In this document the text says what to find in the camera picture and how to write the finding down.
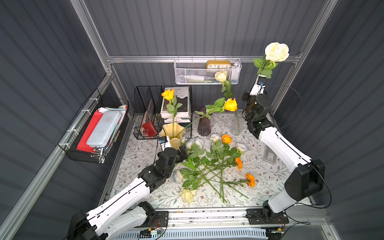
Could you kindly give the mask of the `grey packet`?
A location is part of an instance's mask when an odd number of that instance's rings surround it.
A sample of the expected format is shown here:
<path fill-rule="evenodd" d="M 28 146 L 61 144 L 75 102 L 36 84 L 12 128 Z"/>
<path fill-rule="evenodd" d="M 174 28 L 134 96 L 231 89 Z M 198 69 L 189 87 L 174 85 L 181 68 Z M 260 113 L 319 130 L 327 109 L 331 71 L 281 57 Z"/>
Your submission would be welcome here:
<path fill-rule="evenodd" d="M 274 151 L 269 148 L 267 145 L 265 145 L 265 151 L 263 155 L 263 161 L 270 164 L 275 165 L 277 162 L 277 155 L 274 153 Z"/>

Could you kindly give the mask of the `red leather wallet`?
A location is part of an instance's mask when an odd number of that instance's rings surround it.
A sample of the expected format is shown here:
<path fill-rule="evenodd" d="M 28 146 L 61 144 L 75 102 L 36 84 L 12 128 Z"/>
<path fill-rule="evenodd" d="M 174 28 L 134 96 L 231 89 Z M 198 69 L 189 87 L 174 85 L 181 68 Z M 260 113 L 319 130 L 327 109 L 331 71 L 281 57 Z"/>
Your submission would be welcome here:
<path fill-rule="evenodd" d="M 141 133 L 142 133 L 143 137 L 152 138 L 158 134 L 158 131 L 156 130 L 152 121 L 147 121 L 147 122 L 142 124 Z"/>

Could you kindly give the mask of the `orange rose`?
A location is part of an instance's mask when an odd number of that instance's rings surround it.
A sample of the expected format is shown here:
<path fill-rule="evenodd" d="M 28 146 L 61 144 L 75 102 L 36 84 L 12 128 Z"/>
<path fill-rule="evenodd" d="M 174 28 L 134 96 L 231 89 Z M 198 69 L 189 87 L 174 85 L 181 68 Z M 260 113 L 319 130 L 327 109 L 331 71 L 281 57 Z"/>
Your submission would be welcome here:
<path fill-rule="evenodd" d="M 232 138 L 229 135 L 222 135 L 222 142 L 229 145 L 232 143 Z"/>
<path fill-rule="evenodd" d="M 172 116 L 173 137 L 176 138 L 179 136 L 179 134 L 177 134 L 177 135 L 175 134 L 176 133 L 176 127 L 175 127 L 176 120 L 175 120 L 175 118 L 178 114 L 178 109 L 183 104 L 177 102 L 177 97 L 175 96 L 175 89 L 166 90 L 165 92 L 162 93 L 162 97 L 164 100 L 169 101 L 166 105 L 166 108 L 167 108 L 167 112 L 169 114 L 171 114 L 171 116 Z"/>
<path fill-rule="evenodd" d="M 176 122 L 175 118 L 176 118 L 176 115 L 178 113 L 178 109 L 181 106 L 182 106 L 182 104 L 177 102 L 176 97 L 173 97 L 170 100 L 170 103 L 167 105 L 167 111 L 169 114 L 172 115 L 172 120 L 173 120 L 172 134 L 173 134 L 174 138 L 181 135 L 181 133 L 178 133 L 177 135 L 175 135 L 175 122 Z M 198 118 L 198 120 L 200 120 L 202 118 L 211 119 L 211 115 L 213 113 L 223 113 L 224 111 L 235 112 L 238 109 L 238 104 L 236 102 L 236 99 L 230 98 L 230 99 L 225 100 L 225 98 L 220 98 L 220 99 L 216 100 L 213 105 L 205 105 L 205 107 L 206 107 L 205 112 L 196 111 L 196 114 L 200 116 Z"/>

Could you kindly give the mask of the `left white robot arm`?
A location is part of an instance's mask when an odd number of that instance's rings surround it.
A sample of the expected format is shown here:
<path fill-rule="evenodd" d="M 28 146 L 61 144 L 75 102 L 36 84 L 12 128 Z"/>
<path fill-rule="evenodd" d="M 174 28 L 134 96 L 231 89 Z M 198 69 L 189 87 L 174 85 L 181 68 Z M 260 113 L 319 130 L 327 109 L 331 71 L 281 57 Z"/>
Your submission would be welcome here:
<path fill-rule="evenodd" d="M 144 199 L 171 177 L 175 165 L 188 159 L 188 153 L 183 146 L 177 150 L 165 148 L 158 157 L 113 198 L 87 213 L 74 214 L 65 238 L 112 240 L 124 231 L 151 224 L 156 211 Z"/>

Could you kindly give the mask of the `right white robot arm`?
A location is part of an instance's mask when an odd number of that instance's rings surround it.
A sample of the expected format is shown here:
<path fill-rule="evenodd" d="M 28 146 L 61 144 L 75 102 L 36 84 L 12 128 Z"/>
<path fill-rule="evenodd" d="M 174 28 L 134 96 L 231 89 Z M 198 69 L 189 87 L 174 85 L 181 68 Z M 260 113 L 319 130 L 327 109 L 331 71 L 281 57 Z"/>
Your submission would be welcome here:
<path fill-rule="evenodd" d="M 249 132 L 266 144 L 291 173 L 284 189 L 263 203 L 263 217 L 274 218 L 302 199 L 323 190 L 325 164 L 302 153 L 268 120 L 267 113 L 271 109 L 268 95 L 245 91 L 242 101 L 247 103 L 244 117 Z"/>

